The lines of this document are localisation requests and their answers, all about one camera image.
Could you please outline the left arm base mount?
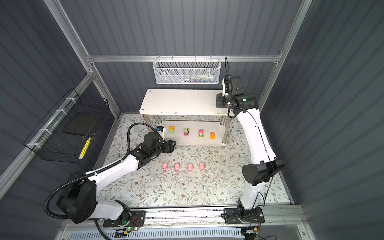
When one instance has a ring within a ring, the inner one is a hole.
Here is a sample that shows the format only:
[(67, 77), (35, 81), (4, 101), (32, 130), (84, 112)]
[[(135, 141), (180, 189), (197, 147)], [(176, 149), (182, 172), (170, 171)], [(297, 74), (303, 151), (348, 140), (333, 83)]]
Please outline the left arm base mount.
[(144, 225), (146, 213), (146, 211), (123, 212), (117, 220), (105, 220), (103, 223), (103, 227), (139, 228)]

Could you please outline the green orange mixer toy truck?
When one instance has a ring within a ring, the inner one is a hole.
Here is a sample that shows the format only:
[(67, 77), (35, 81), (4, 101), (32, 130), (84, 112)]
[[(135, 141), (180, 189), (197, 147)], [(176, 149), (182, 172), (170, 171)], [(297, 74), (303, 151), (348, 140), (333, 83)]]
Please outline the green orange mixer toy truck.
[(174, 134), (175, 133), (175, 127), (174, 126), (170, 126), (170, 130), (169, 130), (169, 134)]

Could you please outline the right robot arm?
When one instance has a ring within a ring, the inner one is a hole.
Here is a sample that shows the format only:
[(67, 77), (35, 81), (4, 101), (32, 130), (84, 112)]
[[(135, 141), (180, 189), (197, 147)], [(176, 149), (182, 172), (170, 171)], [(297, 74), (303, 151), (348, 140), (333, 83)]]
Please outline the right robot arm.
[(258, 207), (262, 188), (283, 168), (284, 162), (277, 159), (264, 130), (256, 97), (245, 93), (241, 77), (226, 74), (222, 85), (223, 92), (216, 96), (216, 107), (227, 109), (227, 116), (238, 120), (251, 153), (252, 163), (242, 167), (247, 183), (238, 201), (239, 209), (249, 212)]

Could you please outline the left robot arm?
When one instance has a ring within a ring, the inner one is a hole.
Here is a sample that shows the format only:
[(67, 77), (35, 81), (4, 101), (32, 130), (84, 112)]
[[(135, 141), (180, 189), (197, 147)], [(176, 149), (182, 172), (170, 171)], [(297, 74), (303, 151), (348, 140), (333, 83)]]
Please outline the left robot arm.
[(176, 144), (173, 140), (165, 141), (158, 133), (146, 134), (144, 142), (121, 160), (70, 180), (60, 191), (57, 207), (75, 224), (96, 219), (118, 220), (129, 212), (129, 208), (118, 200), (98, 199), (99, 192), (120, 177), (144, 167), (160, 154), (172, 153)]

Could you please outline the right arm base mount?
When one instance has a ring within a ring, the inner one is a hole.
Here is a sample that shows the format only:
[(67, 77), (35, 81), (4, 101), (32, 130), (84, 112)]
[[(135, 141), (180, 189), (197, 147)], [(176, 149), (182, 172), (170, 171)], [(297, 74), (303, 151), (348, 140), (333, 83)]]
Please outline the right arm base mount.
[(265, 223), (265, 217), (262, 208), (256, 207), (251, 210), (243, 210), (240, 208), (226, 208), (221, 214), (221, 218), (225, 220), (227, 225), (231, 224), (256, 224)]

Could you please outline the orange toy bulldozer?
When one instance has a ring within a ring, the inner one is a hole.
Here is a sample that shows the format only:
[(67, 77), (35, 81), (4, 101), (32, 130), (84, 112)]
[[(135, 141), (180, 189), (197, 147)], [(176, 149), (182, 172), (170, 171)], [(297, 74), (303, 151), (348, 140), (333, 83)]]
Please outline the orange toy bulldozer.
[(210, 133), (210, 140), (214, 140), (216, 138), (216, 135), (214, 132)]

